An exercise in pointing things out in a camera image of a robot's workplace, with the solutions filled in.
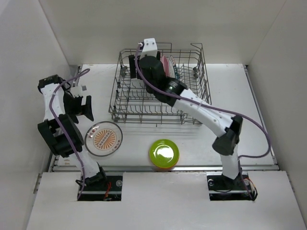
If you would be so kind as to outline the white plate teal rim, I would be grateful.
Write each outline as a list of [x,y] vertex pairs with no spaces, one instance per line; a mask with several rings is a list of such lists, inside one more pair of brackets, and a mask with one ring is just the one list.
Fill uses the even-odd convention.
[[180,80],[180,74],[178,72],[175,59],[173,58],[172,55],[169,56],[168,63],[169,63],[169,76],[171,78],[175,78],[176,80]]

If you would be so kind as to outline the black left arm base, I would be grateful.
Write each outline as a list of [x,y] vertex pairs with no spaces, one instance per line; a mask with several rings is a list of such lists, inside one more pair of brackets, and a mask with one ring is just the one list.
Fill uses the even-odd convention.
[[107,181],[98,183],[92,186],[85,186],[83,191],[82,181],[76,180],[79,186],[77,194],[78,201],[121,201],[122,187],[123,187],[123,175],[119,174],[107,174]]

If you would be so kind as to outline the pink plastic plate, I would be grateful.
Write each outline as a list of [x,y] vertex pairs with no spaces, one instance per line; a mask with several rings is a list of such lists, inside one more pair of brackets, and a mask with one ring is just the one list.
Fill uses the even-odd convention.
[[164,68],[164,72],[165,72],[165,75],[167,77],[170,77],[170,71],[169,71],[169,61],[168,61],[168,58],[166,56],[162,56],[160,58],[160,61],[162,62],[163,64],[163,68]]

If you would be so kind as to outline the orange plastic plate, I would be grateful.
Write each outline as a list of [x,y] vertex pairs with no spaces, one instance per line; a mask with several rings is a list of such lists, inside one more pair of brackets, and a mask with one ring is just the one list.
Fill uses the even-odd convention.
[[162,168],[162,167],[158,167],[158,166],[154,166],[153,170],[155,172],[168,172],[168,171],[172,171],[174,169],[174,166],[172,167],[167,167],[167,168]]

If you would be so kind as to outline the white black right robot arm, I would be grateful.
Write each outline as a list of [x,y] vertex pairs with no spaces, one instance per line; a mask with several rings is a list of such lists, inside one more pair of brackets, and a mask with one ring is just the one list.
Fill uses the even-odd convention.
[[192,116],[216,135],[212,148],[221,158],[222,183],[229,189],[237,186],[240,182],[237,145],[243,118],[210,108],[186,84],[166,76],[164,66],[157,57],[137,56],[135,67],[148,93],[158,101]]

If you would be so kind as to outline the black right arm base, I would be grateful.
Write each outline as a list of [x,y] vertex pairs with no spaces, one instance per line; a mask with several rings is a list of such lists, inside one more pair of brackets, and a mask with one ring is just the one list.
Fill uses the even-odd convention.
[[208,175],[207,184],[211,201],[255,201],[258,191],[248,175],[234,180],[223,175]]

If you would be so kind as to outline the lime green plastic plate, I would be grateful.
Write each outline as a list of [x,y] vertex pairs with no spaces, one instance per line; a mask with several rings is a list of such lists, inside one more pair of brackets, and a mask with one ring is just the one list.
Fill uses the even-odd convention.
[[169,139],[159,139],[149,149],[149,158],[158,167],[167,168],[175,166],[179,157],[178,146]]

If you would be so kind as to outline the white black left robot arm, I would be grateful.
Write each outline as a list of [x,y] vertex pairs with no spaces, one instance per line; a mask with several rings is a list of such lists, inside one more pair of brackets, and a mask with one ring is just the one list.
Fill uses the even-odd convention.
[[79,116],[94,121],[92,97],[83,94],[82,86],[71,84],[89,71],[85,69],[69,80],[57,74],[39,80],[37,88],[44,98],[45,114],[37,128],[55,156],[76,161],[82,173],[82,179],[76,181],[80,187],[102,190],[107,186],[107,176],[84,150],[84,138],[77,127]]

